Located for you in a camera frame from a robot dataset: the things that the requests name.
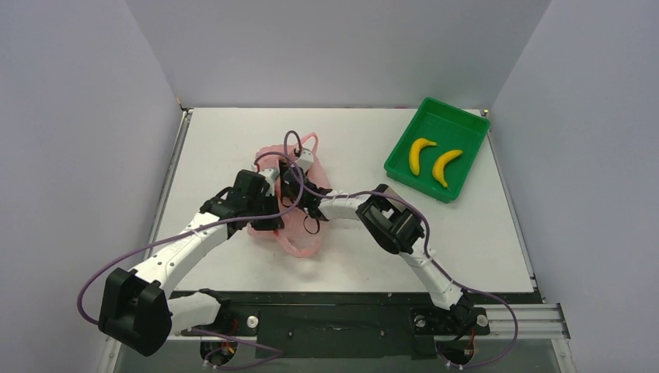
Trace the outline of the pink plastic bag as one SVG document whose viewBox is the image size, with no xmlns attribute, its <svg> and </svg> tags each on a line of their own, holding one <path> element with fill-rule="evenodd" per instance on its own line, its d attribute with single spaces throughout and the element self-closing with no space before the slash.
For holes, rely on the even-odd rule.
<svg viewBox="0 0 659 373">
<path fill-rule="evenodd" d="M 329 189 L 330 181 L 325 169 L 320 163 L 316 153 L 319 138 L 314 132 L 301 137 L 292 145 L 271 145 L 261 148 L 256 155 L 261 156 L 264 152 L 287 152 L 291 158 L 295 158 L 295 153 L 299 148 L 307 148 L 309 142 L 312 142 L 310 153 L 313 155 L 314 163 L 310 168 L 305 170 L 305 177 L 319 188 Z M 248 227 L 248 234 L 255 239 L 274 240 L 288 254 L 305 258 L 315 255 L 323 246 L 324 233 L 320 231 L 321 223 L 313 222 L 304 211 L 303 203 L 300 202 L 297 207 L 281 217 L 284 227 L 276 231 L 257 231 L 253 226 Z"/>
</svg>

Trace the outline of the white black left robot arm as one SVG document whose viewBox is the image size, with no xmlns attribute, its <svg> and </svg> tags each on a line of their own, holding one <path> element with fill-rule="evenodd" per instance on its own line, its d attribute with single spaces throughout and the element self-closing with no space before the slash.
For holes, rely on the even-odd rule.
<svg viewBox="0 0 659 373">
<path fill-rule="evenodd" d="M 268 228 L 282 227 L 274 193 L 278 178 L 273 168 L 239 171 L 231 187 L 202 204 L 182 238 L 130 270 L 113 270 L 103 289 L 99 330 L 143 356 L 154 354 L 169 336 L 198 326 L 213 334 L 231 330 L 231 301 L 218 291 L 205 288 L 178 298 L 172 294 L 212 249 L 256 217 Z"/>
</svg>

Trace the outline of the yellow fake banana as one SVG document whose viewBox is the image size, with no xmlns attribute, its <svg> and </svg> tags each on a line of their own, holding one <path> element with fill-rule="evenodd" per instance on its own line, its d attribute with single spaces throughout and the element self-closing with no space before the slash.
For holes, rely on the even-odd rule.
<svg viewBox="0 0 659 373">
<path fill-rule="evenodd" d="M 427 138 L 418 138 L 412 143 L 408 152 L 408 165 L 414 176 L 420 175 L 420 153 L 427 147 L 437 145 L 438 143 L 436 141 Z"/>
<path fill-rule="evenodd" d="M 456 160 L 463 154 L 463 150 L 454 149 L 440 155 L 432 168 L 432 176 L 444 188 L 448 189 L 448 181 L 446 180 L 445 168 L 448 163 Z"/>
</svg>

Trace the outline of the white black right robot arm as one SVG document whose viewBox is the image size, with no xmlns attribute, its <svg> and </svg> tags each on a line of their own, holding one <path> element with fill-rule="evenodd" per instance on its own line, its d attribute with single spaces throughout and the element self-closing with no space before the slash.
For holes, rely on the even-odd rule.
<svg viewBox="0 0 659 373">
<path fill-rule="evenodd" d="M 410 266 L 439 308 L 438 321 L 449 332 L 475 324 L 477 316 L 465 288 L 451 277 L 431 254 L 430 226 L 411 204 L 380 184 L 374 190 L 340 193 L 321 188 L 306 176 L 300 163 L 280 159 L 281 196 L 317 221 L 359 221 L 386 252 L 400 256 Z"/>
</svg>

